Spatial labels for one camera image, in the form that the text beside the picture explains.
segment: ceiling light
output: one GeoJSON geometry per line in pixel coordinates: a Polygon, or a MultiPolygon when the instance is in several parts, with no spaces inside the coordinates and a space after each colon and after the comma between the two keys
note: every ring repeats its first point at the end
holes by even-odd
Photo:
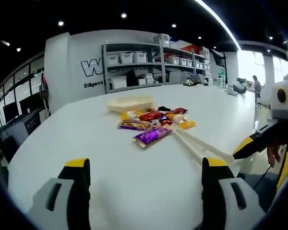
{"type": "Polygon", "coordinates": [[[63,21],[59,21],[59,22],[58,22],[58,25],[59,25],[59,26],[63,26],[63,25],[64,25],[64,22],[63,22],[63,21]]]}
{"type": "Polygon", "coordinates": [[[229,30],[229,28],[227,27],[227,25],[222,21],[222,19],[206,4],[204,3],[202,0],[194,0],[196,1],[198,4],[200,4],[205,10],[207,10],[220,24],[221,26],[225,29],[225,31],[227,32],[227,34],[230,36],[230,38],[232,39],[232,41],[235,43],[236,47],[238,50],[242,50],[240,45],[238,44],[235,36],[232,34],[232,32],[229,30]]]}
{"type": "Polygon", "coordinates": [[[1,40],[1,42],[2,42],[3,44],[5,44],[6,46],[10,46],[10,43],[8,43],[8,42],[6,42],[6,41],[2,41],[2,40],[1,40]]]}

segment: purple snack wrapper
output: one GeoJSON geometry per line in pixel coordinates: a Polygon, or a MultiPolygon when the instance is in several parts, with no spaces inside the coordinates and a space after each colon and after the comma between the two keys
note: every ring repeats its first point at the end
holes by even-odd
{"type": "Polygon", "coordinates": [[[166,136],[171,132],[171,129],[165,127],[156,127],[141,134],[138,134],[133,138],[139,142],[141,147],[145,147],[146,145],[166,136]]]}

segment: yellow snack wrapper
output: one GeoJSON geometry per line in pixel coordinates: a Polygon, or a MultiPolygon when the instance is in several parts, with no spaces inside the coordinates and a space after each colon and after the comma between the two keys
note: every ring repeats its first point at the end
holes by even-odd
{"type": "Polygon", "coordinates": [[[196,123],[194,121],[191,121],[182,114],[167,114],[167,117],[171,119],[174,123],[178,124],[178,127],[183,130],[196,126],[196,123]]]}
{"type": "Polygon", "coordinates": [[[142,114],[143,113],[139,111],[128,111],[128,112],[124,112],[121,114],[121,119],[122,120],[134,120],[142,114]]]}

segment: white tabletop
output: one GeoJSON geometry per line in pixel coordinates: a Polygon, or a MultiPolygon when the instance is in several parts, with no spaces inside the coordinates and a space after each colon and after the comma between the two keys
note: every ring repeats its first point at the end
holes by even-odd
{"type": "MultiPolygon", "coordinates": [[[[34,193],[66,162],[87,157],[90,203],[104,210],[112,229],[191,230],[201,223],[201,169],[176,137],[141,149],[132,139],[140,131],[116,128],[120,116],[106,105],[130,95],[153,95],[157,106],[188,109],[187,117],[197,125],[187,131],[227,154],[252,133],[251,92],[234,97],[216,87],[167,85],[70,103],[29,136],[9,165],[8,190],[20,210],[29,210],[34,193]]],[[[232,170],[236,175],[239,167],[232,170]]],[[[95,216],[91,210],[91,227],[98,225],[95,216]]]]}

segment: shelving unit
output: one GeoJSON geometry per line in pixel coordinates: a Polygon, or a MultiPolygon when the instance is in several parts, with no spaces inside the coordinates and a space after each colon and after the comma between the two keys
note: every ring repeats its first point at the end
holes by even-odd
{"type": "Polygon", "coordinates": [[[176,49],[173,47],[166,47],[159,44],[154,43],[104,43],[102,45],[102,61],[103,61],[103,71],[104,71],[104,86],[106,93],[112,92],[119,92],[131,89],[139,89],[139,88],[146,88],[146,87],[153,87],[153,86],[160,86],[166,83],[166,68],[178,68],[181,70],[193,70],[193,74],[196,74],[196,70],[206,70],[203,68],[197,67],[188,67],[182,65],[174,65],[165,62],[164,54],[174,54],[179,56],[186,56],[192,58],[193,65],[195,66],[196,60],[205,60],[206,58],[202,55],[198,55],[192,52],[188,52],[181,49],[176,49]],[[123,53],[123,52],[130,52],[130,51],[143,51],[147,53],[148,62],[146,63],[128,63],[128,64],[117,64],[117,65],[108,65],[107,53],[123,53]],[[160,54],[161,62],[153,62],[152,52],[158,52],[160,54]],[[138,86],[131,86],[131,87],[124,87],[118,89],[110,89],[109,84],[109,70],[119,70],[119,69],[127,69],[127,68],[140,68],[140,67],[147,67],[150,68],[152,74],[154,74],[154,68],[161,69],[162,73],[162,83],[156,84],[146,84],[146,85],[138,85],[138,86]]]}

